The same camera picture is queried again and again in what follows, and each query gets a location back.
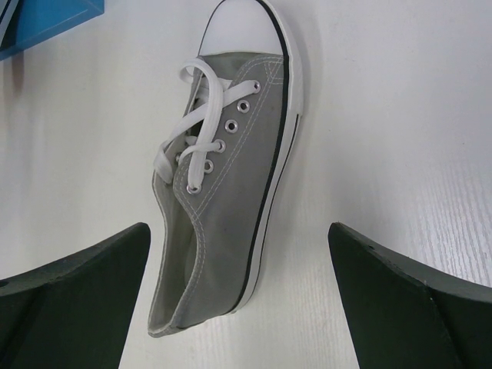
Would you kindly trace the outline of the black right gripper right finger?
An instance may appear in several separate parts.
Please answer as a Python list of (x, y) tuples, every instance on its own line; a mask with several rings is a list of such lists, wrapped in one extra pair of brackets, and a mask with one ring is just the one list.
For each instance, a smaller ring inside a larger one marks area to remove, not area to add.
[(331, 261), (361, 368), (489, 368), (491, 289), (333, 223)]

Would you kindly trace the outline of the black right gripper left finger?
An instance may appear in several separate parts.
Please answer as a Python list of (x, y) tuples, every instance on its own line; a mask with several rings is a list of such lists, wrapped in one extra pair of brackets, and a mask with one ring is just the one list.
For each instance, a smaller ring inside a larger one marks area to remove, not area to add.
[(3, 368), (117, 368), (151, 243), (137, 223), (1, 281)]

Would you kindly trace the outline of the grey canvas sneaker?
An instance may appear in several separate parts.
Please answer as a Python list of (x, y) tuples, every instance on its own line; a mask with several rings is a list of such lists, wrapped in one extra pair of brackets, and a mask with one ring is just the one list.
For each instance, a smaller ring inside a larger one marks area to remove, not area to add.
[(148, 333), (163, 337), (250, 300), (272, 203), (303, 113), (301, 57), (266, 1), (223, 1), (179, 72), (183, 117), (152, 187), (165, 227)]

